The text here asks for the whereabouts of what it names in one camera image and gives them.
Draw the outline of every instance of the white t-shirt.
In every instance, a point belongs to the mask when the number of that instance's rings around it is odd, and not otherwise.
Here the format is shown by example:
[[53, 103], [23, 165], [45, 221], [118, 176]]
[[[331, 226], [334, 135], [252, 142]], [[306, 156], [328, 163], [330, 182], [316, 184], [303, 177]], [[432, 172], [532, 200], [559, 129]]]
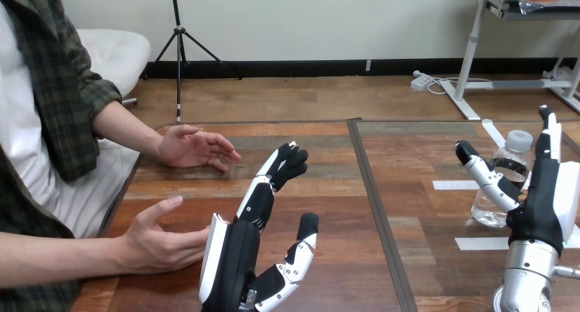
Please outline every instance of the white t-shirt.
[[14, 26], [0, 3], [0, 145], [34, 200], [53, 211], [56, 173], [41, 135], [28, 67]]

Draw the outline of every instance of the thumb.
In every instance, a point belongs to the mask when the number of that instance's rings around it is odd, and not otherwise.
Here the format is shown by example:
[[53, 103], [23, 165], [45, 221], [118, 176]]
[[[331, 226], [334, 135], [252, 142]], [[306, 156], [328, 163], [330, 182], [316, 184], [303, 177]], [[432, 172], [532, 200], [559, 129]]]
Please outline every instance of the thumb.
[[178, 125], [175, 127], [172, 127], [169, 130], [169, 133], [171, 133], [172, 135], [175, 135], [177, 137], [182, 137], [185, 135], [192, 135], [195, 133], [199, 132], [199, 127], [194, 127], [191, 125]]
[[161, 216], [169, 214], [174, 211], [181, 203], [183, 198], [181, 196], [172, 197], [167, 200], [162, 200], [157, 204], [145, 209], [135, 218], [139, 223], [145, 226], [154, 225]]

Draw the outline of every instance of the white pants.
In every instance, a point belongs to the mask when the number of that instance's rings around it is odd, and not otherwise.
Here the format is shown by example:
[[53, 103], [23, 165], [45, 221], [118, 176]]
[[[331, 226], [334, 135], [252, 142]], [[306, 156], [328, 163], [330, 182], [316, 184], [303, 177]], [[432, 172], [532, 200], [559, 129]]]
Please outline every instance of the white pants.
[[52, 211], [76, 238], [96, 237], [109, 206], [139, 157], [131, 150], [109, 140], [99, 140], [101, 154], [96, 168], [76, 181], [57, 182], [59, 198]]

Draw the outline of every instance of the plastic bottle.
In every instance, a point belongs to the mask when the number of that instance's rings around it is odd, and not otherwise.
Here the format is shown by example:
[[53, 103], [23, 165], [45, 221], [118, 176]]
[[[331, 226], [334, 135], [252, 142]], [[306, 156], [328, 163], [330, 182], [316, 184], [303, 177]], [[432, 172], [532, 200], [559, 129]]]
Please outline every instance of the plastic bottle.
[[[520, 190], [527, 181], [533, 163], [529, 152], [532, 141], [533, 137], [527, 132], [511, 131], [507, 136], [505, 146], [498, 149], [490, 160], [495, 172], [502, 173]], [[497, 207], [481, 189], [477, 191], [471, 214], [473, 218], [486, 226], [497, 228], [505, 226], [506, 213]]]

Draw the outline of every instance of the tripod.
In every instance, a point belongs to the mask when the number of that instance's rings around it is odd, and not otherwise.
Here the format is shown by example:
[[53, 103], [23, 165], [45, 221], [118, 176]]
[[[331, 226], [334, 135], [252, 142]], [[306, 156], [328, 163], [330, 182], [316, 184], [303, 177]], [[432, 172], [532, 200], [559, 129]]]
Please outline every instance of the tripod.
[[187, 36], [190, 40], [196, 43], [203, 51], [209, 54], [216, 62], [218, 62], [226, 71], [234, 75], [233, 77], [241, 80], [241, 76], [233, 71], [227, 64], [223, 63], [218, 57], [216, 57], [210, 50], [206, 49], [201, 43], [199, 43], [193, 36], [191, 36], [185, 28], [181, 27], [181, 21], [179, 20], [179, 7], [177, 6], [177, 0], [173, 0], [173, 11], [175, 12], [175, 29], [173, 29], [173, 34], [171, 38], [161, 50], [161, 53], [155, 60], [155, 63], [159, 62], [167, 48], [173, 42], [174, 38], [177, 38], [177, 122], [181, 122], [181, 63], [184, 62], [188, 64], [189, 62], [185, 59], [185, 48], [183, 47], [183, 35]]

